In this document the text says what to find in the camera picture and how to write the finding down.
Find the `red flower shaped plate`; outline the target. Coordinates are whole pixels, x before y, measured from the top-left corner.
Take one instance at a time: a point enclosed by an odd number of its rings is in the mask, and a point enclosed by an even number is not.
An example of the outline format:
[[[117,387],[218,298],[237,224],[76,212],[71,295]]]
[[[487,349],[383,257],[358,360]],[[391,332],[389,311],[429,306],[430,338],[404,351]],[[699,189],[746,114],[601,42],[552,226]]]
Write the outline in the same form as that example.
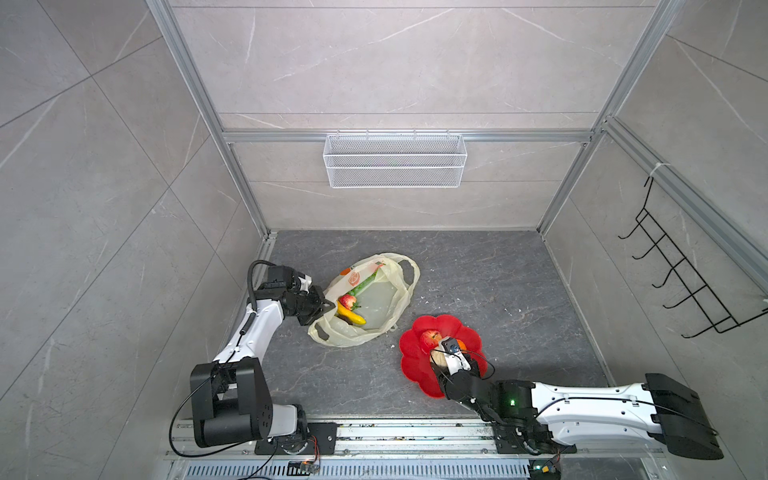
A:
[[[488,362],[484,357],[482,339],[475,330],[451,315],[419,317],[400,337],[399,348],[402,353],[400,366],[405,377],[417,383],[428,397],[444,398],[445,395],[430,365],[430,349],[424,336],[427,331],[436,331],[442,337],[458,339],[462,346],[468,348],[470,356],[478,361],[480,373],[486,374]]]

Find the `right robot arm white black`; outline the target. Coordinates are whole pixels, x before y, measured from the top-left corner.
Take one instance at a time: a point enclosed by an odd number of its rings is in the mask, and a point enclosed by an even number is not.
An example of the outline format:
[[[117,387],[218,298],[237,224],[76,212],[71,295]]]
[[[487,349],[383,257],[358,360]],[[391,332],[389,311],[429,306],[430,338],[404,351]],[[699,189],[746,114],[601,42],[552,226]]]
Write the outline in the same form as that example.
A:
[[[490,424],[501,452],[543,455],[582,443],[655,441],[682,458],[724,457],[699,394],[665,374],[582,388],[484,378],[462,353],[445,360],[432,353],[430,363],[444,396]]]

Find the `yellow plastic bag fruit print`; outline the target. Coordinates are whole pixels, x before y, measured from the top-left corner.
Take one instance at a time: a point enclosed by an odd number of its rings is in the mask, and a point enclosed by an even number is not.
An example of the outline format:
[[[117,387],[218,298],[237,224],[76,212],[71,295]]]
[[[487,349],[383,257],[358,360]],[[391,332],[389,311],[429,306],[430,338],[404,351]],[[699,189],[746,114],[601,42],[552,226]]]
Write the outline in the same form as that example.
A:
[[[351,325],[339,318],[338,299],[378,269],[377,279],[357,298],[354,313],[366,320],[363,326]],[[397,327],[410,305],[421,271],[410,257],[398,253],[380,253],[358,261],[340,273],[324,291],[335,308],[316,320],[308,334],[316,343],[335,348],[363,345]]]

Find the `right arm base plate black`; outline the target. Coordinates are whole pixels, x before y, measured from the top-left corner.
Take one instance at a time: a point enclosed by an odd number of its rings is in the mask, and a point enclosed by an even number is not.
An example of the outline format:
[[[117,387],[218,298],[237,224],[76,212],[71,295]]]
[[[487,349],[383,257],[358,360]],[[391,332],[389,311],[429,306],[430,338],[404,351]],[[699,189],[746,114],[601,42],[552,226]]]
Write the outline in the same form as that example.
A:
[[[520,427],[492,423],[493,440],[498,453],[528,454],[572,454],[578,449],[572,444],[559,443],[546,426]]]

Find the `red fake strawberry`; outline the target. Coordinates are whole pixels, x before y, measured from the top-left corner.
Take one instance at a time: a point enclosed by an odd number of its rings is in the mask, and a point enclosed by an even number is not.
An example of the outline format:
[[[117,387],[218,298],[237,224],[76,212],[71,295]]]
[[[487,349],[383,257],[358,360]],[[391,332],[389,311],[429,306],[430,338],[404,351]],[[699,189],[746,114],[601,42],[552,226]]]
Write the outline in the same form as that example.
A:
[[[338,299],[338,303],[345,309],[353,311],[356,308],[357,298],[351,294],[345,294]]]

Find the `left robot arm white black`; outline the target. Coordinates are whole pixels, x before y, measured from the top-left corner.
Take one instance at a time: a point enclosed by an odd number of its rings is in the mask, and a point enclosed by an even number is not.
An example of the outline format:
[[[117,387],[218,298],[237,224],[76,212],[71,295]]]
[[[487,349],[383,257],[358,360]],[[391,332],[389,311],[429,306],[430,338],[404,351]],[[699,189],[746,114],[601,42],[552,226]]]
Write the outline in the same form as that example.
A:
[[[171,450],[180,457],[202,458],[249,442],[266,442],[289,455],[305,452],[311,444],[306,414],[299,404],[273,401],[262,360],[285,318],[312,322],[330,307],[316,287],[273,296],[265,290],[249,293],[243,320],[224,350],[190,374],[190,394],[181,405],[191,408],[194,441],[200,450],[176,447],[170,426]]]

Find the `red pink fake apple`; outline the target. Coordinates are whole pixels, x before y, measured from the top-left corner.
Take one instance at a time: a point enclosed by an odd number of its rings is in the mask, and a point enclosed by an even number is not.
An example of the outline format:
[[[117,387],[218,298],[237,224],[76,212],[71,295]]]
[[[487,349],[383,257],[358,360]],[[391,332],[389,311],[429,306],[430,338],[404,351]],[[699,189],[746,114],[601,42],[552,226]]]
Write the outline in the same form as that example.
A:
[[[441,346],[442,339],[443,336],[438,330],[425,330],[420,334],[419,345],[424,352],[429,353]]]

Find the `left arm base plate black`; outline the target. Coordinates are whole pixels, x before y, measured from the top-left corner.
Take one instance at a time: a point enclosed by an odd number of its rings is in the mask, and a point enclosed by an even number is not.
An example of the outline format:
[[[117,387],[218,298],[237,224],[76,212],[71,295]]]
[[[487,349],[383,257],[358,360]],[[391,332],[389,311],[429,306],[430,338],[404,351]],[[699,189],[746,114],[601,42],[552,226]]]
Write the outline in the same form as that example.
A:
[[[257,441],[254,448],[256,455],[332,455],[337,442],[339,425],[333,422],[310,422],[298,432]]]

